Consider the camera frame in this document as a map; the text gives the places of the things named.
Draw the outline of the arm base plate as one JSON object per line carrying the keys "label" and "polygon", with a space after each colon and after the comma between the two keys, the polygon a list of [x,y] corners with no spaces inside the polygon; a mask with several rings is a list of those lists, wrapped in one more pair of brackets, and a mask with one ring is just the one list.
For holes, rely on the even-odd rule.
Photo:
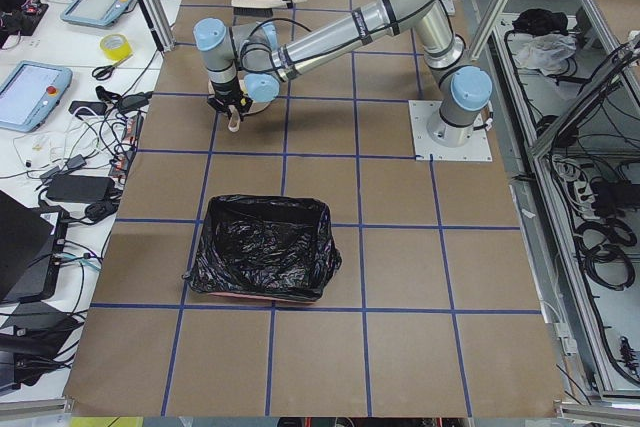
{"label": "arm base plate", "polygon": [[440,101],[410,100],[414,158],[418,161],[492,162],[488,133],[480,114],[474,124],[453,127],[440,116]]}

